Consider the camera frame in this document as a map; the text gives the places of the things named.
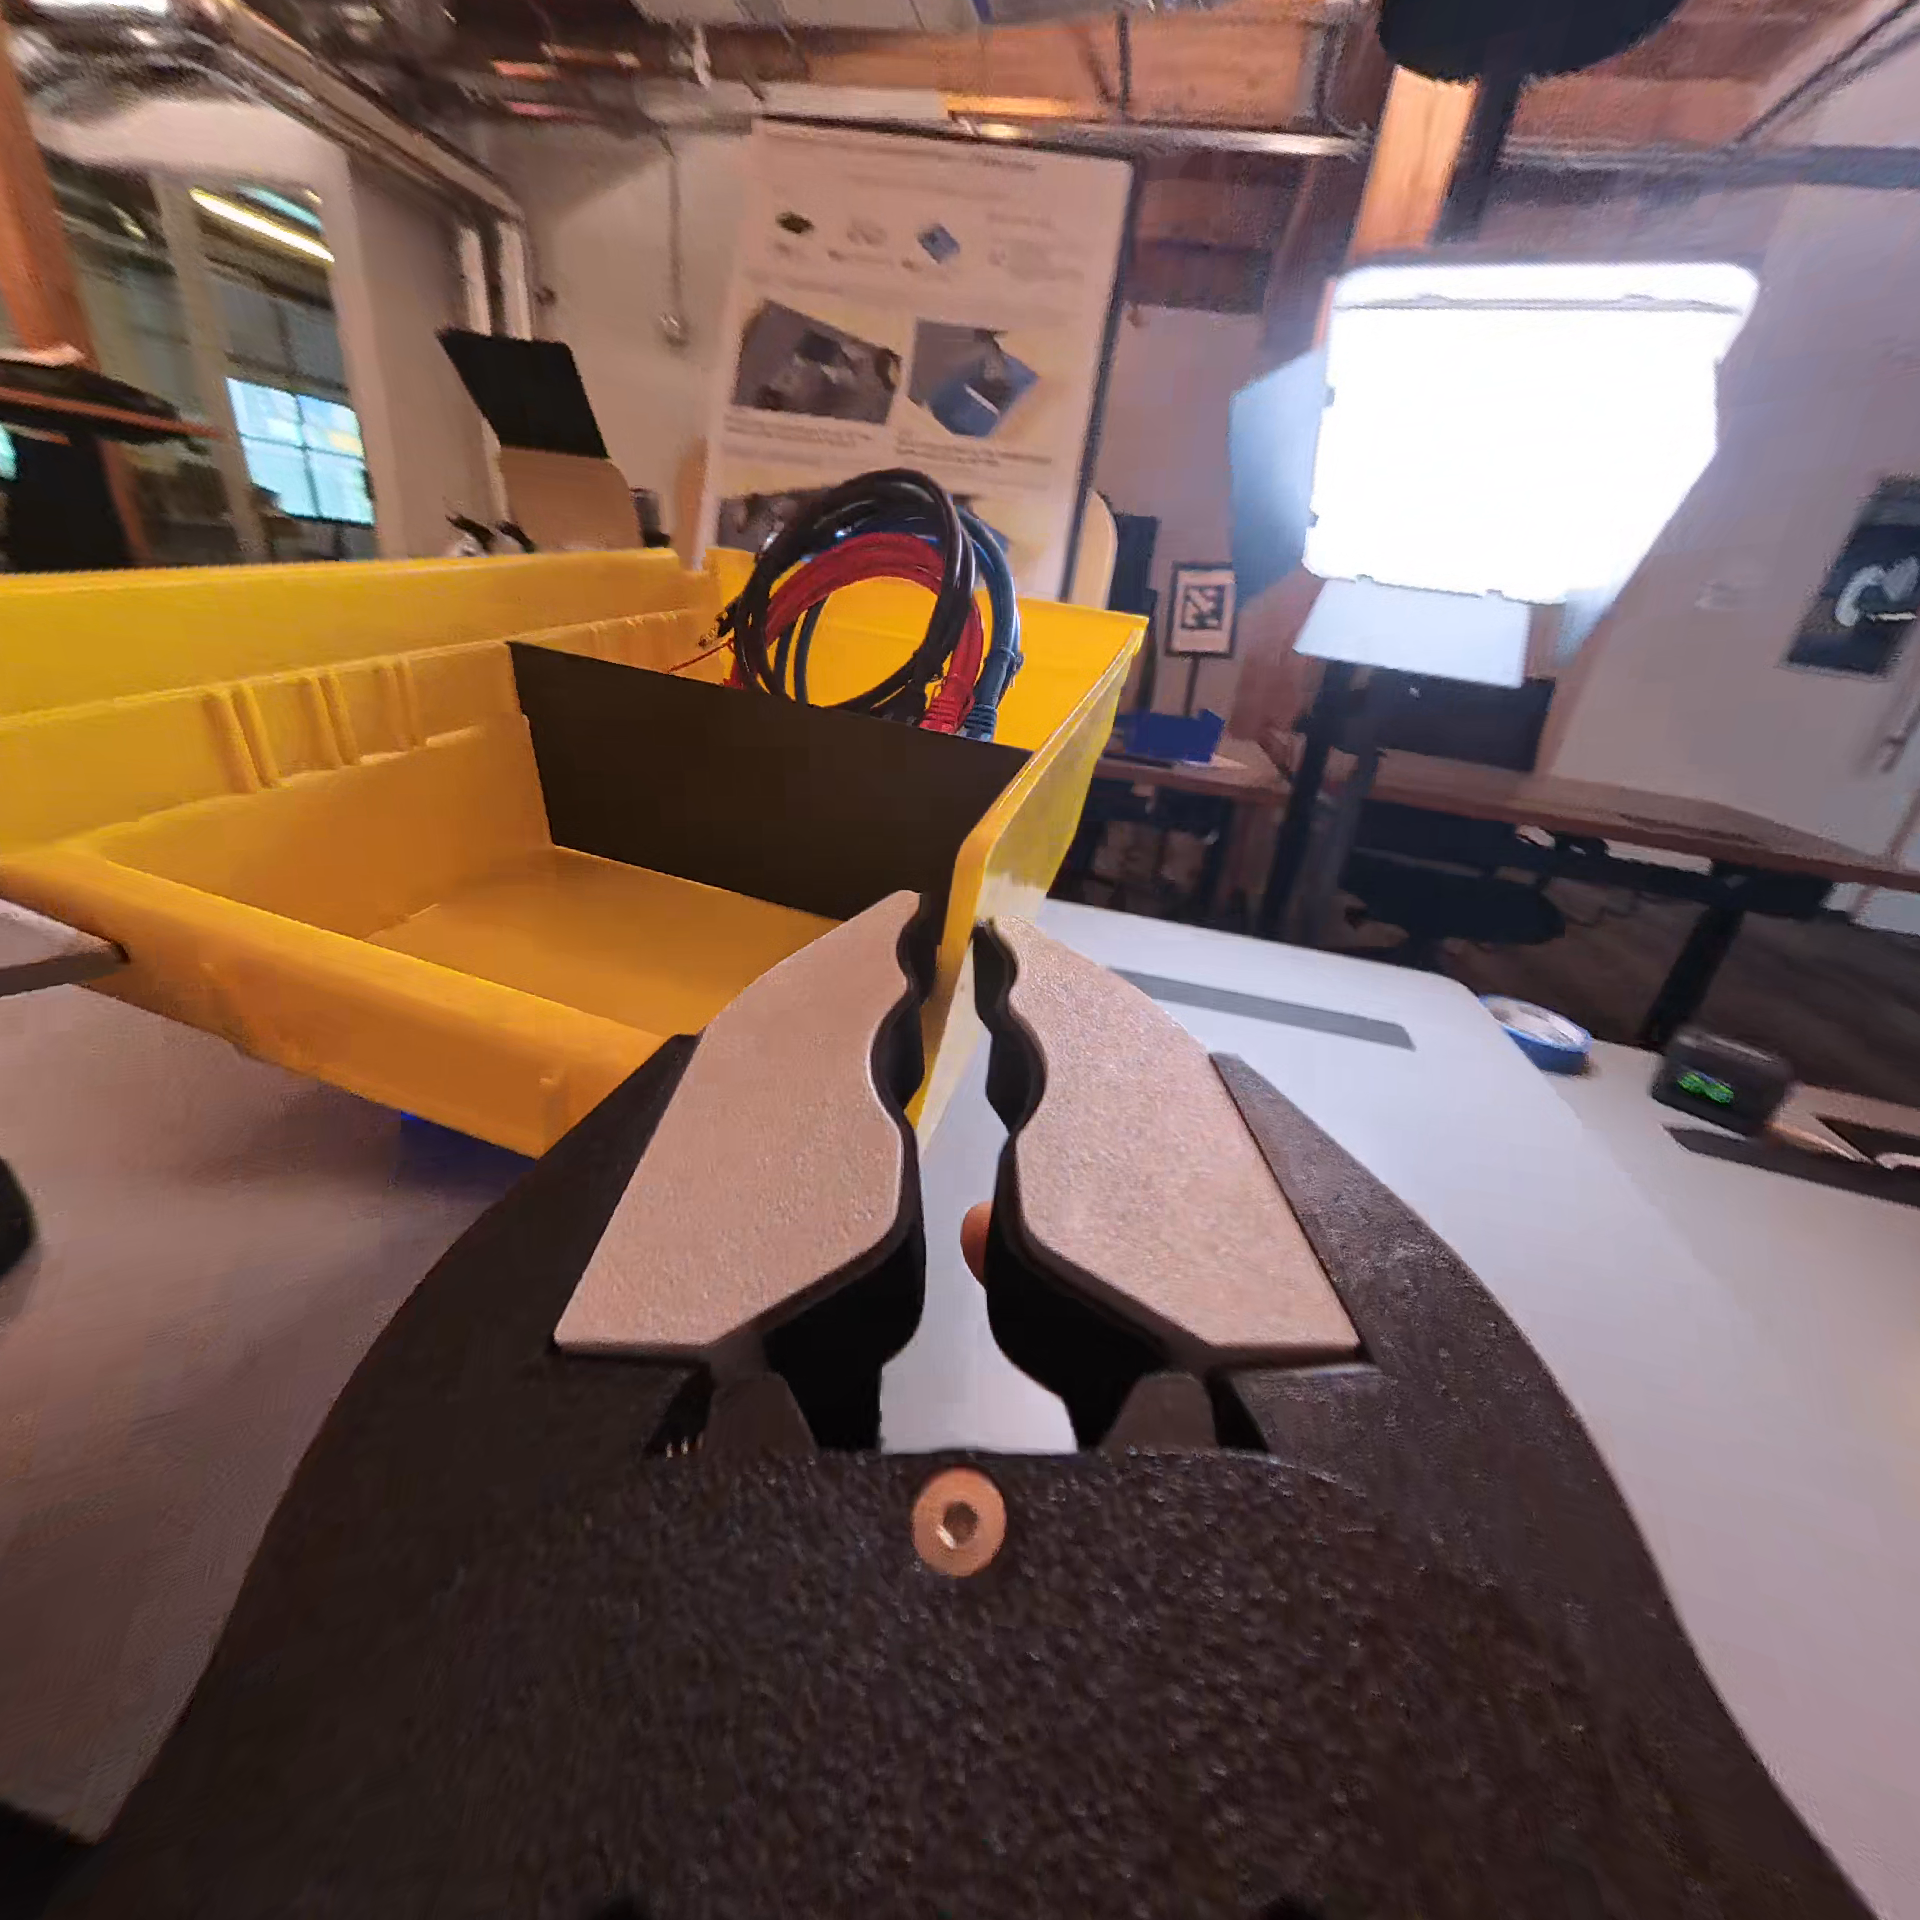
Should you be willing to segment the dark wall poster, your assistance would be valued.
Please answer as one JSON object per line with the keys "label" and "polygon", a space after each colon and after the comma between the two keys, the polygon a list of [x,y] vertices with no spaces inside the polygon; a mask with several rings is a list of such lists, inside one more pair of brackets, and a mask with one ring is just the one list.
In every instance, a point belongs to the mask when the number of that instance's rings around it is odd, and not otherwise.
{"label": "dark wall poster", "polygon": [[1920,619],[1920,476],[1878,476],[1822,570],[1782,672],[1886,681]]}

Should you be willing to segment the blue tape roll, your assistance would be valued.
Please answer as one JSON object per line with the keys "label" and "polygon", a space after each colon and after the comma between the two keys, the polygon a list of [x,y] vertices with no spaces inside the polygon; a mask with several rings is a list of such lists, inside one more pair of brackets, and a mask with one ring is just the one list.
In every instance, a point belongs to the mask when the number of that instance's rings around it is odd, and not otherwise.
{"label": "blue tape roll", "polygon": [[1474,997],[1506,1039],[1534,1069],[1534,1076],[1559,1076],[1559,1079],[1579,1079],[1595,1069],[1595,1029],[1570,1028],[1564,1013],[1546,1013],[1529,997]]}

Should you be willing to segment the black digital timer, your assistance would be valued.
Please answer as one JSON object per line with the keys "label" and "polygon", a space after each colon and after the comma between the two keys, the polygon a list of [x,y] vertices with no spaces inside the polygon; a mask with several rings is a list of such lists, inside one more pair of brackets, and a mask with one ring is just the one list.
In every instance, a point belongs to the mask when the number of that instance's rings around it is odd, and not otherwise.
{"label": "black digital timer", "polygon": [[1782,1099],[1797,1092],[1797,1076],[1782,1050],[1682,1028],[1644,1079],[1644,1092],[1666,1116],[1687,1116],[1703,1129],[1720,1129],[1735,1144],[1768,1137]]}

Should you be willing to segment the window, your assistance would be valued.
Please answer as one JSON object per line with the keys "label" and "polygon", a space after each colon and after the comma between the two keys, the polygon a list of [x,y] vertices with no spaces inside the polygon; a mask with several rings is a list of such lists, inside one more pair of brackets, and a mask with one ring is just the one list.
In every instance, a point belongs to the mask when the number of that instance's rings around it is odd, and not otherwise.
{"label": "window", "polygon": [[378,523],[364,414],[336,399],[222,375],[246,476],[323,523]]}

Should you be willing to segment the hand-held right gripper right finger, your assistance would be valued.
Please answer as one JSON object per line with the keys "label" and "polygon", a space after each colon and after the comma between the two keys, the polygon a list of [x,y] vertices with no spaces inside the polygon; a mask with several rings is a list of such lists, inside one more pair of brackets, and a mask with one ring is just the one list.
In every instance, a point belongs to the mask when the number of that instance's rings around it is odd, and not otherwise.
{"label": "hand-held right gripper right finger", "polygon": [[1336,1307],[1207,1046],[1144,987],[999,913],[968,935],[1004,1119],[975,1285],[1071,1446],[1250,1441],[1239,1374],[1352,1366]]}

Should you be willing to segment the black round lamp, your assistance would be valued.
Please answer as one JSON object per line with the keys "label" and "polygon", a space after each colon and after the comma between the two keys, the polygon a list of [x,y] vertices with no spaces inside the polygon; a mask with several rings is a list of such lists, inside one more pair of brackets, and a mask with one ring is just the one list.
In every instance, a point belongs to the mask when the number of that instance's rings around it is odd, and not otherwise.
{"label": "black round lamp", "polygon": [[1377,52],[1394,69],[1474,92],[1435,238],[1472,238],[1481,229],[1529,82],[1588,78],[1642,47],[1672,5],[1682,0],[1377,0]]}

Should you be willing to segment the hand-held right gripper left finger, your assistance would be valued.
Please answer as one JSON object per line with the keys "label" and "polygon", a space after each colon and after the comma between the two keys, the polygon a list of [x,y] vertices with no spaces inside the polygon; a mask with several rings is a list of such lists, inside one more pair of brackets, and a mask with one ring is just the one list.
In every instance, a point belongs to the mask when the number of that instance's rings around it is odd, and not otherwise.
{"label": "hand-held right gripper left finger", "polygon": [[567,1360],[776,1382],[822,1446],[879,1441],[924,1326],[930,906],[894,889],[742,987],[688,1046],[558,1307]]}

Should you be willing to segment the cardboard stand with black panel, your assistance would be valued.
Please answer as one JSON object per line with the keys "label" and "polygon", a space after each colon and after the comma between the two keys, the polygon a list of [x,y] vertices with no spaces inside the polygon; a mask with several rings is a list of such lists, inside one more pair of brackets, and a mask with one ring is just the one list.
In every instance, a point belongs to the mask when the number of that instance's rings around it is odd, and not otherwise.
{"label": "cardboard stand with black panel", "polygon": [[490,428],[505,523],[535,553],[639,553],[639,511],[605,460],[567,345],[435,331],[450,375]]}

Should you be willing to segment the wooden desk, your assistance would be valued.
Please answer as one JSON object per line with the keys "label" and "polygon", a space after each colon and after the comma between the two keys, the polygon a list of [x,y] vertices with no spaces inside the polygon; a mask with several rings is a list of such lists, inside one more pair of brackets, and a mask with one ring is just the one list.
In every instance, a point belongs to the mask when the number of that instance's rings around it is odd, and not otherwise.
{"label": "wooden desk", "polygon": [[1394,899],[1425,906],[1387,913],[1417,966],[1435,966],[1448,935],[1497,949],[1552,941],[1559,913],[1515,875],[1697,899],[1697,930],[1631,1039],[1644,1050],[1703,1021],[1747,913],[1818,922],[1838,889],[1920,896],[1920,870],[1893,855],[1735,805],[1377,742],[1310,752],[1303,741],[1296,768],[1281,768],[1269,732],[1263,742],[1221,741],[1207,768],[1114,752],[1092,779],[1221,805],[1231,822],[1207,841],[1197,899],[1263,941],[1281,941],[1289,913],[1310,922],[1336,899],[1352,875],[1394,875]]}

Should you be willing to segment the bright studio light panel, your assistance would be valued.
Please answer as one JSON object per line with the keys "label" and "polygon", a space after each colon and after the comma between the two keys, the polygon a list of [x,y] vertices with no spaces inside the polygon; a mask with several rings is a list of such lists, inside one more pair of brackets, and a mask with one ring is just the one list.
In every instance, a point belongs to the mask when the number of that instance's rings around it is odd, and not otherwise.
{"label": "bright studio light panel", "polygon": [[1231,399],[1239,611],[1310,587],[1310,661],[1515,691],[1712,464],[1745,259],[1375,259]]}

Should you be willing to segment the poster board on white stand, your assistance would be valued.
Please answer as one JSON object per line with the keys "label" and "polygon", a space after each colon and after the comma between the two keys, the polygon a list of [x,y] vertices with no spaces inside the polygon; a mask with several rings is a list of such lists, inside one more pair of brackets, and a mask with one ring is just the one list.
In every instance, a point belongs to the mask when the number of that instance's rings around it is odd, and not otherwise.
{"label": "poster board on white stand", "polygon": [[688,553],[910,464],[1004,541],[1019,592],[1063,604],[1129,232],[1129,158],[759,124]]}

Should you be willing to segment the black bin divider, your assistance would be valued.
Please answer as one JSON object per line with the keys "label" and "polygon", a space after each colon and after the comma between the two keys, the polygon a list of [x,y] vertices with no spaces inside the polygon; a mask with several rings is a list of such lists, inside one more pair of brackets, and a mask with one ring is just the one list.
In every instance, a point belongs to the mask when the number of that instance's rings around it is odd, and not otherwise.
{"label": "black bin divider", "polygon": [[542,645],[515,645],[515,691],[550,849],[825,922],[899,889],[945,906],[1031,760]]}

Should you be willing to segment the yellow storage bin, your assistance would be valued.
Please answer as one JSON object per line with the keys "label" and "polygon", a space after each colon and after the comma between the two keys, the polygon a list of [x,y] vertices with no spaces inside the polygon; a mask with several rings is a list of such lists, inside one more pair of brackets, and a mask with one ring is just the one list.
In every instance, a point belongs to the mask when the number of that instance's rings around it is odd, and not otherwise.
{"label": "yellow storage bin", "polygon": [[[727,681],[742,553],[128,570],[9,583],[9,899],[126,949],[106,997],[474,1144],[548,1152],[825,913],[567,855],[515,645]],[[1144,618],[1019,611],[924,997],[930,1144],[981,1028],[968,930],[1071,849]]]}

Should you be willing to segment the black white tag sign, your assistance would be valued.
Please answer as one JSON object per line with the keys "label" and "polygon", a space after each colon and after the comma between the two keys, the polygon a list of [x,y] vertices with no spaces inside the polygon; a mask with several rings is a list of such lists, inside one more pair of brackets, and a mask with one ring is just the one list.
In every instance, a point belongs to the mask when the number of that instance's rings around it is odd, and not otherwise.
{"label": "black white tag sign", "polygon": [[1231,563],[1179,563],[1171,574],[1161,659],[1179,661],[1179,718],[1197,718],[1202,672],[1239,661],[1239,570]]}

